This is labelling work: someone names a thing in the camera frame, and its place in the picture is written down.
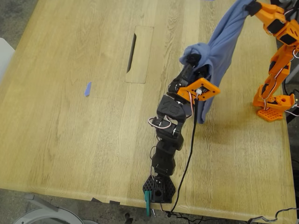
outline blue towel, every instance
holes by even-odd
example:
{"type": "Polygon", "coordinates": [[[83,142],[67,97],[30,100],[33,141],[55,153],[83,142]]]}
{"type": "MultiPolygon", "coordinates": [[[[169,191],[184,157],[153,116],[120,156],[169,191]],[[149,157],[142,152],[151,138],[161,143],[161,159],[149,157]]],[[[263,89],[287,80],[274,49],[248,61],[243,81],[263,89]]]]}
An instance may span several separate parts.
{"type": "MultiPolygon", "coordinates": [[[[249,15],[245,11],[245,5],[250,2],[252,0],[237,0],[217,25],[209,43],[198,43],[187,47],[183,56],[179,59],[180,62],[186,65],[186,57],[189,54],[200,54],[201,59],[194,70],[207,64],[209,74],[206,79],[219,87],[222,77],[231,64],[235,45],[245,19],[249,15]]],[[[203,124],[205,122],[206,113],[209,111],[212,101],[213,98],[199,102],[198,123],[203,124]]]]}

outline black hexagonal base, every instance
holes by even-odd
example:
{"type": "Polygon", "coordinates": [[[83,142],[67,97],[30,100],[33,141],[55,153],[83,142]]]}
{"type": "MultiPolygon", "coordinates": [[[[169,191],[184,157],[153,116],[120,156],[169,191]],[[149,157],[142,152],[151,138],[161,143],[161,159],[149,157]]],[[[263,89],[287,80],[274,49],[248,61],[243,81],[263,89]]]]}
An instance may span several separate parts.
{"type": "Polygon", "coordinates": [[[152,192],[151,203],[172,203],[172,197],[176,192],[170,177],[161,175],[155,176],[154,179],[149,176],[142,189],[143,192],[152,192]]]}

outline wooden table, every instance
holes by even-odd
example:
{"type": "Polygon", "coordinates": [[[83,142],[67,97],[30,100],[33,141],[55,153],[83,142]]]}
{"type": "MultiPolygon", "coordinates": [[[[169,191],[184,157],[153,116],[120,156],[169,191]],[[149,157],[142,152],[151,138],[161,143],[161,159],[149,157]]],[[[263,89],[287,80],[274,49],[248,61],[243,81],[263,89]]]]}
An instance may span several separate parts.
{"type": "MultiPolygon", "coordinates": [[[[40,0],[0,86],[0,187],[145,207],[157,142],[147,119],[182,69],[185,47],[207,42],[233,2],[40,0]]],[[[248,17],[221,94],[197,125],[176,211],[247,220],[295,206],[286,122],[262,120],[251,104],[275,51],[248,17]]],[[[189,120],[176,186],[191,132],[189,120]]],[[[294,223],[295,212],[283,218],[294,223]]]]}

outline small blue object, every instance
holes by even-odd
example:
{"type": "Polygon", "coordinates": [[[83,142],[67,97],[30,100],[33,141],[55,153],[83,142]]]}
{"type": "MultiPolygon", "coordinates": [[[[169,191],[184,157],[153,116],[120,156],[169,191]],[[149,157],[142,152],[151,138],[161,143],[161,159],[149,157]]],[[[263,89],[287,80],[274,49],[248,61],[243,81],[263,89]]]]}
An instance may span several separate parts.
{"type": "Polygon", "coordinates": [[[85,90],[85,92],[84,92],[84,95],[85,95],[86,97],[89,96],[91,86],[92,86],[92,82],[89,82],[89,83],[87,84],[86,90],[85,90]]]}
{"type": "Polygon", "coordinates": [[[146,190],[144,192],[144,199],[146,202],[146,216],[150,216],[150,199],[151,199],[151,190],[146,190]]]}

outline orange robot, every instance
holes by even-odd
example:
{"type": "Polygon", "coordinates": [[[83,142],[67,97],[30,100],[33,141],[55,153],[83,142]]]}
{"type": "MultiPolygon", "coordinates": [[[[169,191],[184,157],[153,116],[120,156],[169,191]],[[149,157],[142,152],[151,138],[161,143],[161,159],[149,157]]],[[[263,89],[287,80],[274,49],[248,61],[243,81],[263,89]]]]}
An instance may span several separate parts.
{"type": "Polygon", "coordinates": [[[290,73],[291,60],[299,58],[299,24],[296,20],[288,20],[284,9],[270,4],[256,1],[251,2],[246,10],[251,16],[255,15],[264,24],[267,34],[277,38],[283,46],[272,57],[269,76],[264,85],[261,85],[254,96],[253,105],[262,107],[257,114],[267,121],[283,118],[283,113],[295,104],[295,96],[278,95],[273,93],[282,84],[290,73]]]}

